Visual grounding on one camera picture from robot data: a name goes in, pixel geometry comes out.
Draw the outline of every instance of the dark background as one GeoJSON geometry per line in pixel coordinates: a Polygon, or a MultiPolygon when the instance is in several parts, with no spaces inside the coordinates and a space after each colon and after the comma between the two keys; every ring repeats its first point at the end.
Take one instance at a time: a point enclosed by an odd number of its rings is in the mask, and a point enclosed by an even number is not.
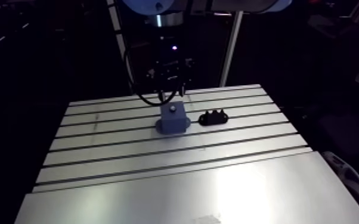
{"type": "MultiPolygon", "coordinates": [[[[118,7],[127,46],[144,43],[144,17],[118,7]]],[[[329,35],[312,25],[313,15],[345,11],[295,0],[279,13],[244,15],[227,85],[261,84],[314,150],[359,171],[359,24],[335,22],[329,35]]],[[[233,17],[191,16],[189,89],[219,85],[232,25],[233,17]]],[[[13,223],[68,102],[131,91],[105,1],[0,1],[2,36],[0,223],[13,223]]],[[[131,52],[135,77],[150,68],[152,50],[131,52]]]]}

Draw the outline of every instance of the aluminum table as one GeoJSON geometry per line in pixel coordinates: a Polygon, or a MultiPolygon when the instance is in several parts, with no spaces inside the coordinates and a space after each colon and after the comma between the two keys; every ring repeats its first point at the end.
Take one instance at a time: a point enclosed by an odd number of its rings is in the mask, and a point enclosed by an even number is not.
{"type": "Polygon", "coordinates": [[[358,204],[259,85],[174,100],[192,124],[169,136],[137,97],[71,102],[16,223],[359,223],[358,204]],[[228,123],[198,124],[221,108],[228,123]]]}

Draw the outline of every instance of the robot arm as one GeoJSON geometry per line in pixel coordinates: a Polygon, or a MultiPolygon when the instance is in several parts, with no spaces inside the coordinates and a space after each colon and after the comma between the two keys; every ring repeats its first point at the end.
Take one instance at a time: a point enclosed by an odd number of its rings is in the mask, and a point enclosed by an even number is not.
{"type": "MultiPolygon", "coordinates": [[[[198,6],[211,11],[244,11],[247,13],[268,13],[285,9],[292,0],[197,0],[198,6]]],[[[133,11],[142,15],[158,15],[175,5],[186,6],[193,0],[123,0],[133,11]]]]}

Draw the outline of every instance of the black object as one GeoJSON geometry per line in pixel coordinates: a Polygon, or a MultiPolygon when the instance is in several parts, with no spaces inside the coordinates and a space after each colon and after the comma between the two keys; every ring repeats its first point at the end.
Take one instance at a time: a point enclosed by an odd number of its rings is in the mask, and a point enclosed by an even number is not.
{"type": "Polygon", "coordinates": [[[212,113],[206,111],[205,114],[202,114],[198,120],[199,124],[202,126],[220,125],[225,124],[227,121],[228,115],[224,113],[223,109],[220,112],[213,110],[212,113]]]}

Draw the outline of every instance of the vertical rod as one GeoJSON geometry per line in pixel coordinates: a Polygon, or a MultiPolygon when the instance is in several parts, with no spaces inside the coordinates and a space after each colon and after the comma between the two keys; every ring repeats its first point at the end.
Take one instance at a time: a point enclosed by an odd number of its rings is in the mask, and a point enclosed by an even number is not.
{"type": "MultiPolygon", "coordinates": [[[[114,3],[115,3],[114,0],[107,0],[107,5],[109,5],[109,13],[110,13],[110,18],[113,23],[114,31],[117,32],[117,31],[121,31],[121,25],[120,25],[120,20],[118,18],[118,13],[117,13],[117,5],[114,5],[114,3]]],[[[118,47],[120,49],[121,59],[123,59],[123,61],[124,61],[123,57],[124,57],[126,47],[125,47],[123,34],[116,33],[116,39],[117,39],[118,47]]],[[[125,67],[129,74],[129,78],[132,81],[134,81],[134,77],[132,75],[129,59],[126,61],[125,67]]]]}
{"type": "Polygon", "coordinates": [[[230,71],[231,62],[233,60],[234,48],[237,43],[239,27],[242,22],[243,11],[235,14],[233,29],[231,31],[230,40],[228,42],[227,53],[225,55],[224,66],[221,73],[220,87],[224,87],[227,83],[228,72],[230,71]]]}

